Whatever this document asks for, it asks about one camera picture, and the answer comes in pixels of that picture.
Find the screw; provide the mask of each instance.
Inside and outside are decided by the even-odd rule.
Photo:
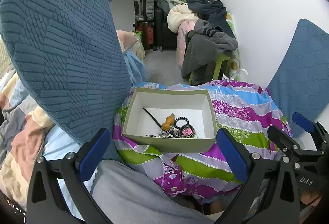
[[[289,158],[287,158],[286,156],[282,157],[282,160],[285,162],[285,163],[289,163]]]
[[[66,155],[66,158],[67,158],[67,159],[72,159],[74,156],[75,156],[75,153],[73,153],[73,152],[69,152],[69,153]]]
[[[256,159],[256,160],[258,160],[258,159],[261,158],[261,156],[259,155],[259,153],[252,153],[251,156],[252,156],[253,159]]]
[[[44,157],[43,156],[40,156],[37,158],[37,163],[42,163],[44,160]]]

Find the green chair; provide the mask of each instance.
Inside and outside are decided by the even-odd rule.
[[[224,73],[226,74],[228,72],[228,68],[230,65],[229,59],[230,59],[230,57],[228,57],[227,55],[225,55],[223,53],[220,56],[218,56],[218,58],[215,60],[216,66],[215,66],[215,71],[213,72],[213,80],[218,80],[219,72],[222,67],[223,61],[226,61],[226,60],[228,60],[228,62],[227,62],[226,68],[224,70]],[[190,75],[189,85],[191,85],[193,77],[194,77],[194,72],[192,72]]]

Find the gray pants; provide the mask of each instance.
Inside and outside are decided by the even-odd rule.
[[[214,223],[170,200],[152,179],[113,160],[99,163],[92,196],[114,224]]]

